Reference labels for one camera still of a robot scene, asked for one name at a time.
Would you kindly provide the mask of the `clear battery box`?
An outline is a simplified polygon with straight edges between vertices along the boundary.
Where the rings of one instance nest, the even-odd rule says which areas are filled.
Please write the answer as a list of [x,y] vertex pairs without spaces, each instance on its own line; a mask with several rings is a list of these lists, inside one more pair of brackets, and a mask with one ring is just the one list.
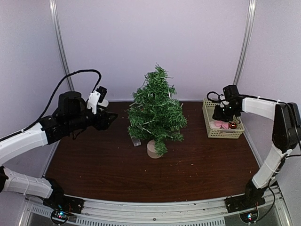
[[140,139],[137,139],[137,138],[135,138],[135,137],[132,137],[131,140],[132,140],[132,142],[133,142],[134,147],[137,147],[137,146],[140,146],[140,145],[141,145]]

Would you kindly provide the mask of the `small green christmas tree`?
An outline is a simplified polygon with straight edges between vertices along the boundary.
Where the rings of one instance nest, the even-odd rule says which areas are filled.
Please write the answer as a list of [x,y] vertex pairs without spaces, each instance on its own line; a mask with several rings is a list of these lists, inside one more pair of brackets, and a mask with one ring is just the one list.
[[155,71],[148,72],[143,85],[133,93],[133,103],[127,111],[130,137],[154,141],[157,156],[167,153],[165,142],[183,141],[181,129],[187,127],[180,101],[173,96],[176,89],[167,81],[167,71],[155,65]]

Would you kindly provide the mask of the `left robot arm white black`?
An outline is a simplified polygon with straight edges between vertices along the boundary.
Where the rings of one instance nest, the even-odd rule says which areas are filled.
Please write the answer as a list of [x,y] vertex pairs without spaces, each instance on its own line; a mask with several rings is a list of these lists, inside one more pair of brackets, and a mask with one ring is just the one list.
[[51,116],[39,119],[29,129],[23,129],[7,139],[0,140],[0,190],[24,195],[33,195],[49,201],[57,209],[67,206],[65,195],[56,191],[47,179],[17,173],[3,166],[7,161],[32,149],[53,144],[62,138],[77,135],[92,126],[96,130],[107,130],[118,114],[107,111],[109,102],[99,91],[90,93],[85,101],[79,92],[61,94],[58,107]]

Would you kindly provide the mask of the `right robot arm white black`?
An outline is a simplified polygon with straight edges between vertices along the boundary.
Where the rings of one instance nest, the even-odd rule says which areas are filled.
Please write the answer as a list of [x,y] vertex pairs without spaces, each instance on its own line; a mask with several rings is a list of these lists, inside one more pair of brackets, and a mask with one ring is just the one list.
[[233,125],[241,125],[247,135],[258,141],[266,141],[263,154],[257,154],[263,162],[259,170],[245,186],[243,195],[230,198],[226,204],[237,208],[255,207],[263,203],[263,195],[286,159],[298,157],[293,149],[301,144],[301,118],[296,103],[285,103],[262,97],[226,92],[212,99],[214,112],[205,114],[207,130],[229,132]]

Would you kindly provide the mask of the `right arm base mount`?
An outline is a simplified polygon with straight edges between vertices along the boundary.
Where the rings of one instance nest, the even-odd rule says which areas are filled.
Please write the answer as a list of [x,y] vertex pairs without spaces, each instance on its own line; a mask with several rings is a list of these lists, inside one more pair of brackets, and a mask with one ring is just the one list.
[[224,200],[228,213],[247,210],[265,204],[263,196],[267,188],[267,186],[257,188],[252,180],[249,180],[244,194],[235,197],[230,196]]

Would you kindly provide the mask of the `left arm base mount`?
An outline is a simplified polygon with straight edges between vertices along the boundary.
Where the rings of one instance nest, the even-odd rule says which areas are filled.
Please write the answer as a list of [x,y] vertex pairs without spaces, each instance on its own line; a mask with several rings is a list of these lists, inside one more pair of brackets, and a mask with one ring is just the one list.
[[43,205],[69,214],[81,214],[84,200],[65,195],[62,187],[54,179],[49,178],[48,181],[53,191],[49,198],[42,198]]

